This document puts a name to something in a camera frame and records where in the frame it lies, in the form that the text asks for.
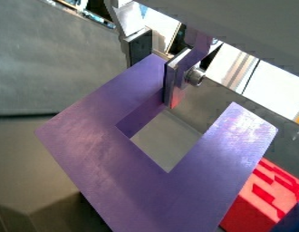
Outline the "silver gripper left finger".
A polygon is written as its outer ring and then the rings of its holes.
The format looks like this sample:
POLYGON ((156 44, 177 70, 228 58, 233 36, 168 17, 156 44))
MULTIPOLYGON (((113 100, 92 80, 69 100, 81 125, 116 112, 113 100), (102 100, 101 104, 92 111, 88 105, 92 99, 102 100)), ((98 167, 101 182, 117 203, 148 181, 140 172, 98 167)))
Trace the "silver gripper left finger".
POLYGON ((134 0, 104 0, 118 32, 126 66, 133 66, 152 51, 152 30, 145 26, 140 4, 134 0))

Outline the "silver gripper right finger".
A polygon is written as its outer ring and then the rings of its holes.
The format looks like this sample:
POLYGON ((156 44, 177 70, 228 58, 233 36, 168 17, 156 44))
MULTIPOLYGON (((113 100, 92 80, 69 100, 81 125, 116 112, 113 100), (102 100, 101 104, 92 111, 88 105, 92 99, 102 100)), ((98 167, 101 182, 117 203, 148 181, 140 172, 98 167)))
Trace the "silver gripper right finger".
POLYGON ((185 48, 164 65, 162 102, 173 109, 184 98, 184 89, 188 82, 185 73, 192 66, 207 56, 213 37, 197 30, 187 30, 185 48))

